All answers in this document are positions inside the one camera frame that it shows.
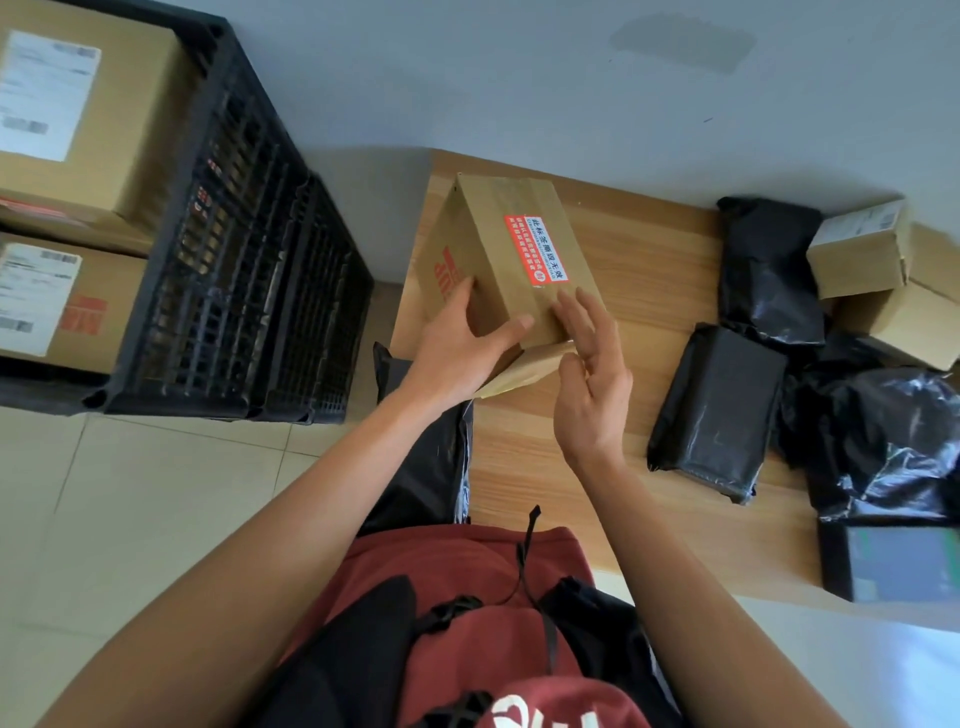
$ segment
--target person's right hand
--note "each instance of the person's right hand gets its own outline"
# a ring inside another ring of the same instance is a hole
[[[564,291],[553,311],[577,346],[560,362],[560,394],[553,432],[574,472],[591,463],[623,461],[623,431],[634,377],[623,361],[616,320],[582,288]]]

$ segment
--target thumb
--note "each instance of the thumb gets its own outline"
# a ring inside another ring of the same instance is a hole
[[[560,393],[566,392],[573,397],[588,398],[590,390],[587,387],[587,368],[584,361],[577,354],[565,353],[560,360]]]
[[[491,349],[496,349],[497,356],[499,356],[510,347],[519,344],[523,337],[527,335],[527,331],[533,326],[534,317],[529,313],[521,313],[493,333],[484,336],[483,340],[487,342]]]

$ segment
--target wood grain surface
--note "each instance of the wood grain surface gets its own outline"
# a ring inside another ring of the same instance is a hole
[[[820,589],[815,513],[803,475],[775,455],[767,458],[757,496],[733,505],[676,473],[650,473],[644,452],[687,337],[701,321],[716,321],[721,242],[712,210],[656,200],[530,170],[434,153],[417,250],[430,231],[457,172],[551,180],[603,295],[620,325],[634,373],[626,451],[664,509],[714,574],[734,594],[840,611],[851,605]],[[412,358],[425,323],[412,268],[400,300],[391,351]],[[470,468],[470,513],[476,523],[523,530],[539,504],[538,528],[569,526],[591,565],[619,571],[603,529],[553,437],[556,374],[537,384],[476,402]],[[923,613],[878,617],[930,623]]]

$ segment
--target finger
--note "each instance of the finger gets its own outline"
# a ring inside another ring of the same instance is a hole
[[[534,317],[529,313],[521,313],[506,324],[503,324],[493,333],[484,336],[483,341],[486,342],[487,346],[495,350],[496,355],[499,356],[507,349],[519,344],[523,337],[527,335],[527,331],[533,328],[533,326]]]
[[[560,360],[560,391],[562,395],[575,399],[584,399],[590,396],[587,388],[587,369],[583,359],[575,353],[565,353]]]
[[[600,299],[583,288],[577,288],[577,301],[584,308],[596,329],[598,355],[601,358],[615,357],[616,360],[622,359],[623,351],[620,348],[620,331],[616,325],[616,319],[604,308]]]
[[[557,294],[557,302],[564,311],[564,325],[566,332],[573,337],[573,343],[577,346],[577,353],[585,361],[589,361],[596,355],[597,344],[596,334],[593,331],[593,325],[590,323],[587,312],[580,306],[576,300],[565,291]]]
[[[453,289],[450,298],[446,300],[446,308],[466,311],[470,303],[470,293],[473,291],[473,276],[467,276]]]

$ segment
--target red shirt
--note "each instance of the red shirt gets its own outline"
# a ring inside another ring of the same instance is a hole
[[[358,539],[287,654],[391,576],[410,578],[418,616],[458,595],[496,604],[516,585],[516,544],[523,539],[523,533],[481,525],[403,528]],[[540,599],[565,576],[593,584],[573,534],[567,528],[534,533],[526,563],[531,595]],[[545,676],[546,667],[543,622],[520,588],[506,604],[467,612],[447,630],[417,640],[407,659],[398,725],[410,725],[467,691],[494,695],[490,713],[501,716],[497,728],[550,728],[554,722],[584,728],[648,725],[625,693],[583,677],[562,634],[553,676]],[[590,716],[598,722],[590,722]],[[487,715],[481,725],[493,726],[491,721]]]

